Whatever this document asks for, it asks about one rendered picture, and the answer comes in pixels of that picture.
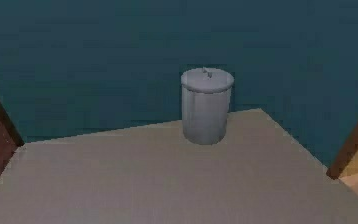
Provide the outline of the grey lidded bin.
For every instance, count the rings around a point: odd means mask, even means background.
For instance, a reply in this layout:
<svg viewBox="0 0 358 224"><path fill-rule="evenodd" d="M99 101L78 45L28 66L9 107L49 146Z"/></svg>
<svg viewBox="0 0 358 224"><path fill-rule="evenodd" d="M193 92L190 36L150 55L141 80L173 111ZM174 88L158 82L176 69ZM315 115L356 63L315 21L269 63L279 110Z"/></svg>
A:
<svg viewBox="0 0 358 224"><path fill-rule="evenodd" d="M234 77L217 68L182 74L182 125L187 140L212 145L224 138L233 84Z"/></svg>

